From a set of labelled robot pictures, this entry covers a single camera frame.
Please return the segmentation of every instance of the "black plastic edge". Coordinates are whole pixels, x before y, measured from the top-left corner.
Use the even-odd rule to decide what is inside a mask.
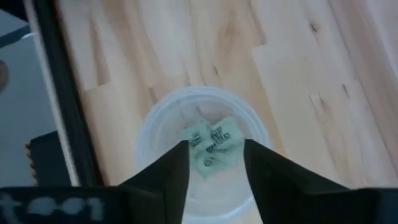
[[[104,185],[60,30],[56,1],[32,0],[80,186]]]

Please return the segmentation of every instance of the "floor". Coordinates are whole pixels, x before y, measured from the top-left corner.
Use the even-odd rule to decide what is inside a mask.
[[[0,37],[27,23],[0,11]],[[25,144],[55,131],[33,38],[0,49],[9,82],[0,93],[0,187],[34,185]]]

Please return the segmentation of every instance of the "light wood planks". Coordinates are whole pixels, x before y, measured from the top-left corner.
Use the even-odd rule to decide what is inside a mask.
[[[137,172],[154,103],[216,85],[251,104],[278,153],[348,187],[397,186],[394,0],[58,3],[109,185]],[[236,223],[248,220],[255,208]]]

